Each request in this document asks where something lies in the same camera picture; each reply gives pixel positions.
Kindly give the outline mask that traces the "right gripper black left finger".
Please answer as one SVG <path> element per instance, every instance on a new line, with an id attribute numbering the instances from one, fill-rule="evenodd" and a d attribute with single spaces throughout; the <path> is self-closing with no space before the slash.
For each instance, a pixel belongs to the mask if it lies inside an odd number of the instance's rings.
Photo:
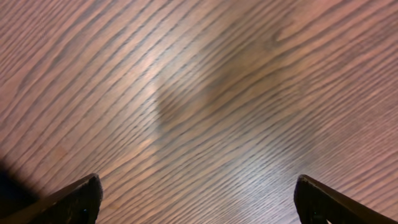
<path id="1" fill-rule="evenodd" d="M 44 198 L 36 197 L 16 180 L 1 174 L 1 223 L 95 223 L 103 189 L 96 174 Z"/>

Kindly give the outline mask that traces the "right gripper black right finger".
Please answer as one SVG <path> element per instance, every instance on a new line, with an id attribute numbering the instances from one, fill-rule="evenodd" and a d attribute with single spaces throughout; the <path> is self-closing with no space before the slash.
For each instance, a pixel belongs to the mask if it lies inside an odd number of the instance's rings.
<path id="1" fill-rule="evenodd" d="M 301 223 L 397 224 L 308 175 L 298 177 L 294 203 Z"/>

